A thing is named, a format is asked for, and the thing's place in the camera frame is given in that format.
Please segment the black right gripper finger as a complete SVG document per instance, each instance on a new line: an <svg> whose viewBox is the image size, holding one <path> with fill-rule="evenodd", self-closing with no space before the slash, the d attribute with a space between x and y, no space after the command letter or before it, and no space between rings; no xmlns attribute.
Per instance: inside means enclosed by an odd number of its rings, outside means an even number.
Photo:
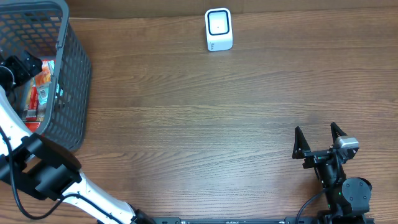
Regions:
<svg viewBox="0 0 398 224"><path fill-rule="evenodd" d="M346 136L346 133L335 122L330 124L330 128L334 144L337 142L338 138Z"/></svg>
<svg viewBox="0 0 398 224"><path fill-rule="evenodd" d="M295 128L295 142L292 151L293 159L304 159L311 152L305 136L299 126Z"/></svg>

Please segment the red snack stick packet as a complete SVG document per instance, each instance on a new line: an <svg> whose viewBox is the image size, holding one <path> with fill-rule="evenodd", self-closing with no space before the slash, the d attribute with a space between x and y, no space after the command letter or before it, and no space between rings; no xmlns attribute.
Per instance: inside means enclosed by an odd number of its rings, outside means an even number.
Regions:
<svg viewBox="0 0 398 224"><path fill-rule="evenodd" d="M38 107L38 93L37 87L33 86L30 92L29 104L27 107L27 113L25 119L27 121L35 121L37 119L37 107Z"/></svg>

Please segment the orange tissue pack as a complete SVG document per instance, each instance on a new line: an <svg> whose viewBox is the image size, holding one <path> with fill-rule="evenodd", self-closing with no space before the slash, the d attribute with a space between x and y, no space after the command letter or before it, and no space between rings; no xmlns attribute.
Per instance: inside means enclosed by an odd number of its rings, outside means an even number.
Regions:
<svg viewBox="0 0 398 224"><path fill-rule="evenodd" d="M34 83L36 86L42 86L50 82L51 82L51 71L49 68L49 61L44 60L42 62L42 71L34 77Z"/></svg>

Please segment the orange long noodle package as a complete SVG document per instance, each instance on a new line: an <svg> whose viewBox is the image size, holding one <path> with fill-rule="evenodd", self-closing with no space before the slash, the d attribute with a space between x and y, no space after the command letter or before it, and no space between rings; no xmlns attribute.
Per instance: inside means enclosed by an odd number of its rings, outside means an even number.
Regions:
<svg viewBox="0 0 398 224"><path fill-rule="evenodd" d="M40 105L39 104L39 94L38 94L37 119L35 121L27 121L25 119L25 116L26 116L26 113L27 113L27 107L28 107L28 104L29 104L30 92L31 92L33 86L35 86L34 78L29 83L29 91L27 93L27 99L25 101L25 107L24 107L24 111L23 111L23 114L22 114L22 121L28 127L28 129L30 131L32 131L32 132L36 131L39 128L39 126L41 125L41 123L44 121L45 112L46 112L46 109L47 109L47 103L44 104L44 105Z"/></svg>

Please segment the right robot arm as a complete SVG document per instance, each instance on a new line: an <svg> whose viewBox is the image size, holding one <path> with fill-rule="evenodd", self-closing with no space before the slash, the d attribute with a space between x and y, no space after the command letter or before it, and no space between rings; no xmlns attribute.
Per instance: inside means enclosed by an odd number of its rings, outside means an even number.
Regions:
<svg viewBox="0 0 398 224"><path fill-rule="evenodd" d="M369 201L373 189L370 181L362 177L347 178L343 164L359 151L359 141L347 135L336 123L330 124L333 144L325 150L312 151L300 127L295 128L293 159L303 159L304 169L313 169L322 184L322 190L308 199L300 208L295 223L303 223L302 214L314 200L324 195L328 210L311 218L311 223L373 223L365 214L370 211Z"/></svg>

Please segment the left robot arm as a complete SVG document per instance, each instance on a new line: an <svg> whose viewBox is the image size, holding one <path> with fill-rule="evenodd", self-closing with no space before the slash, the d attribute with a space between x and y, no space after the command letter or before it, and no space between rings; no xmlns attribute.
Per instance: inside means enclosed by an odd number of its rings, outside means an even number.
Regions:
<svg viewBox="0 0 398 224"><path fill-rule="evenodd" d="M12 108L7 96L42 71L41 59L28 51L1 59L1 181L9 184L20 212L44 219L61 203L95 217L98 223L153 223L154 219L118 200L89 180L78 159L61 145L32 132ZM55 201L43 215L32 215L19 192L37 200Z"/></svg>

